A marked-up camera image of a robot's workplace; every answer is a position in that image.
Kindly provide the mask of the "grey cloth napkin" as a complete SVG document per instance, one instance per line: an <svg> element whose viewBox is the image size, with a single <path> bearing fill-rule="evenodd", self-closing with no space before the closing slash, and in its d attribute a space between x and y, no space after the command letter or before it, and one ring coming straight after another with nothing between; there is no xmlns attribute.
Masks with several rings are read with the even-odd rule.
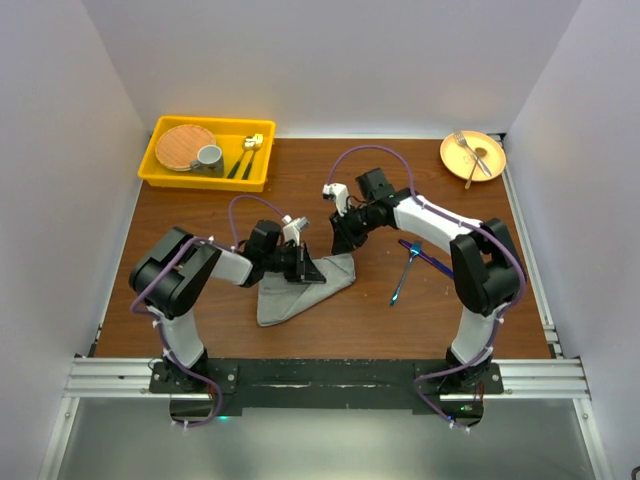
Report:
<svg viewBox="0 0 640 480"><path fill-rule="evenodd" d="M351 286L356 280L351 254L315 259L324 284L295 284L280 273L267 273L258 283L257 323L261 327L283 323Z"/></svg>

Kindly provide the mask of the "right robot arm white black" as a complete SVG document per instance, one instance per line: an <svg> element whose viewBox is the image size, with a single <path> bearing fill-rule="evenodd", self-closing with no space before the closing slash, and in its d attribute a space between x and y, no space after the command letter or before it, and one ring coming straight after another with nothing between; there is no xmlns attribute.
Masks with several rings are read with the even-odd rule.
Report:
<svg viewBox="0 0 640 480"><path fill-rule="evenodd" d="M481 222L442 209L411 188L395 189L376 168L356 178L363 202L351 203L346 185L327 183L322 196L334 202L330 216L332 253L360 248L368 234L390 227L440 248L451 258L454 287L463 305L456 337L448 350L448 386L469 392L481 380L479 364L493 353L506 309L526 286L524 269L504 222Z"/></svg>

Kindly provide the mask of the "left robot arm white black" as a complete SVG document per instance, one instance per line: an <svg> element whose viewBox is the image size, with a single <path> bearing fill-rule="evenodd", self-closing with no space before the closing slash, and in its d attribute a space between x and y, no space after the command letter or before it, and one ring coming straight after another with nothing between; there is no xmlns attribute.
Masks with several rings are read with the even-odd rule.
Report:
<svg viewBox="0 0 640 480"><path fill-rule="evenodd" d="M171 378L183 391L196 392L207 380L208 357L193 307L209 279L249 288L275 273L294 286L327 283L300 239L307 225L304 217L286 217L282 224L260 220L239 249L174 227L133 269L129 286L137 297L130 311L154 318L163 357L175 365Z"/></svg>

